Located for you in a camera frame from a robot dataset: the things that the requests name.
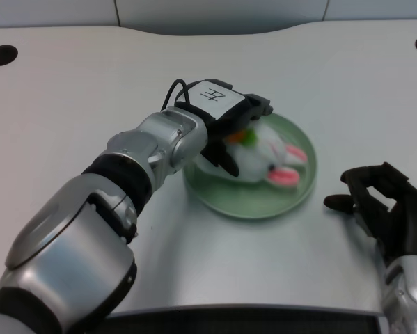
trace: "table surface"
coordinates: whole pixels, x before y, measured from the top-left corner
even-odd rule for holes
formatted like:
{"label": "table surface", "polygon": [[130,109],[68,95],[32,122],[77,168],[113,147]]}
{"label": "table surface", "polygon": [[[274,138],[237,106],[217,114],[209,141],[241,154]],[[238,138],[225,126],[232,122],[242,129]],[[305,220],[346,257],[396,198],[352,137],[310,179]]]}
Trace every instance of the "table surface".
{"label": "table surface", "polygon": [[316,187],[266,221],[216,214],[169,177],[139,218],[136,282],[116,311],[252,303],[380,312],[374,242],[325,196],[389,161],[417,186],[417,21],[319,22],[259,35],[111,27],[0,29],[0,275],[24,224],[114,134],[158,111],[176,78],[269,98],[310,136]]}

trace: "pink bunny ear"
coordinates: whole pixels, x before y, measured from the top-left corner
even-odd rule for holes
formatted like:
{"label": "pink bunny ear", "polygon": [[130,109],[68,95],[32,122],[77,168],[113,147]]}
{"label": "pink bunny ear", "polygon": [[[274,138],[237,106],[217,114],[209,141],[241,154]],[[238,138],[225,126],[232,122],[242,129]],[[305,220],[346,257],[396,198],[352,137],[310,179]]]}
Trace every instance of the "pink bunny ear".
{"label": "pink bunny ear", "polygon": [[294,187],[298,185],[299,174],[295,169],[288,167],[276,168],[269,172],[267,181],[275,186]]}
{"label": "pink bunny ear", "polygon": [[304,165],[307,161],[307,154],[301,148],[287,144],[285,146],[287,150],[286,164],[287,165]]}

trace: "black cable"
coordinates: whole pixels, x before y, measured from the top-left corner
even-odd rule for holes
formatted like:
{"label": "black cable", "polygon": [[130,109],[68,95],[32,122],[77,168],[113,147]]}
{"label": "black cable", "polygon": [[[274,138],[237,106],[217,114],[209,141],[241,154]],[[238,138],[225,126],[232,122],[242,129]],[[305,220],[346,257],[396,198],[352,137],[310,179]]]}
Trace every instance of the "black cable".
{"label": "black cable", "polygon": [[182,87],[183,87],[183,93],[184,93],[184,96],[185,96],[185,104],[187,105],[187,110],[189,110],[188,88],[187,88],[187,84],[182,79],[175,80],[173,82],[173,84],[171,85],[171,87],[169,88],[168,94],[166,94],[165,101],[164,101],[164,104],[162,106],[162,110],[164,110],[168,106],[168,102],[169,102],[169,99],[171,97],[171,94],[173,94],[173,91],[178,84],[181,84]]}

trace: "gray wall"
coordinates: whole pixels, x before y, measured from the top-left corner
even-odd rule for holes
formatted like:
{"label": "gray wall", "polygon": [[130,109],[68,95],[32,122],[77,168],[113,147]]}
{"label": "gray wall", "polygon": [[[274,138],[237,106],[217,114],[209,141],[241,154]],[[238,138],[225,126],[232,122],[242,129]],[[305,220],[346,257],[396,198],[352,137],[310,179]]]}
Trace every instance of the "gray wall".
{"label": "gray wall", "polygon": [[323,19],[417,19],[417,0],[0,0],[0,27],[121,25],[206,35],[260,33]]}

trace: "white plush toy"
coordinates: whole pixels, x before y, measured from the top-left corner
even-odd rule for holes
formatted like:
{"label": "white plush toy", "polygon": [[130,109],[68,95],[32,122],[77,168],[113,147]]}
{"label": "white plush toy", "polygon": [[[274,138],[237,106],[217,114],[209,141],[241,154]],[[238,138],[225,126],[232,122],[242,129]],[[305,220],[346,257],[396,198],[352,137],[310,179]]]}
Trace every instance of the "white plush toy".
{"label": "white plush toy", "polygon": [[205,173],[229,180],[249,183],[266,180],[286,188],[299,183],[299,174],[291,166],[305,165],[308,160],[304,151],[285,143],[271,127],[259,120],[252,122],[248,129],[228,137],[225,142],[227,152],[239,168],[238,177],[212,165],[202,155],[196,157],[196,165]]}

